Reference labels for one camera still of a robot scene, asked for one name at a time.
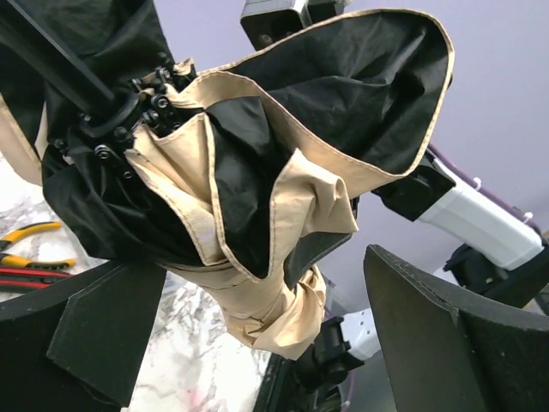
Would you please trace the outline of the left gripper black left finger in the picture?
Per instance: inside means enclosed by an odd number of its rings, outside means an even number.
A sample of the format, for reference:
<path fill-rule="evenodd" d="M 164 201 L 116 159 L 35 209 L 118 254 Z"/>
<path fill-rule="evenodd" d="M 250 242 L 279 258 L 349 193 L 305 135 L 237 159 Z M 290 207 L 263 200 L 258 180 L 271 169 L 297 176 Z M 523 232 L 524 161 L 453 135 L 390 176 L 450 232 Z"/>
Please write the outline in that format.
<path fill-rule="evenodd" d="M 127 406 L 166 272 L 108 262 L 1 304 L 3 406 Z"/>

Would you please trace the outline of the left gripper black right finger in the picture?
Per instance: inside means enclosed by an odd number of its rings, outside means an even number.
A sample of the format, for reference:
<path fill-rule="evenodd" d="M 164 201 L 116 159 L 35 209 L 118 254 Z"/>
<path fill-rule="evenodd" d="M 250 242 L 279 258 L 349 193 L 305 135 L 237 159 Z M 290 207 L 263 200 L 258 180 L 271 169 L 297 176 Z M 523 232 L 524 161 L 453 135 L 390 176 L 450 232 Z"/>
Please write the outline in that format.
<path fill-rule="evenodd" d="M 380 245 L 366 288 L 399 411 L 546 411 L 548 318 L 436 278 Z"/>

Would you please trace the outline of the beige umbrella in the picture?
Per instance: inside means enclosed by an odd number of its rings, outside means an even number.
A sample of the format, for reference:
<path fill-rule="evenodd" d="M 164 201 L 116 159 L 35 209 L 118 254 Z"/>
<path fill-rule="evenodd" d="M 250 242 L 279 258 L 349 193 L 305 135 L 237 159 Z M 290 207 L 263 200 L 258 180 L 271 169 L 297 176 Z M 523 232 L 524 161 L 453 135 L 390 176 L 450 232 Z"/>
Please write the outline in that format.
<path fill-rule="evenodd" d="M 419 164 L 449 85 L 442 24 L 411 9 L 337 16 L 167 97 L 161 136 L 140 124 L 104 165 L 77 110 L 1 44 L 1 151 L 90 256 L 148 258 L 209 292 L 243 344 L 299 358 L 323 320 L 311 257 L 356 232 L 351 201 Z"/>

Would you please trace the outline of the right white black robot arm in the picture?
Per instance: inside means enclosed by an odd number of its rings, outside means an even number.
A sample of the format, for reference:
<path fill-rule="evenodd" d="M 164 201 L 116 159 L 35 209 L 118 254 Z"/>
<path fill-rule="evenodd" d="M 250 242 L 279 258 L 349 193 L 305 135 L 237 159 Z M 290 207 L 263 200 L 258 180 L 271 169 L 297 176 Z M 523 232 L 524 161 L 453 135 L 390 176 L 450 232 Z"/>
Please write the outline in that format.
<path fill-rule="evenodd" d="M 531 216 L 495 197 L 433 146 L 410 175 L 374 192 L 396 214 L 462 241 L 436 277 L 514 307 L 525 306 L 547 284 L 548 243 Z M 380 349 L 372 311 L 364 309 L 325 321 L 315 343 L 290 366 L 300 384 L 315 390 L 343 382 Z"/>

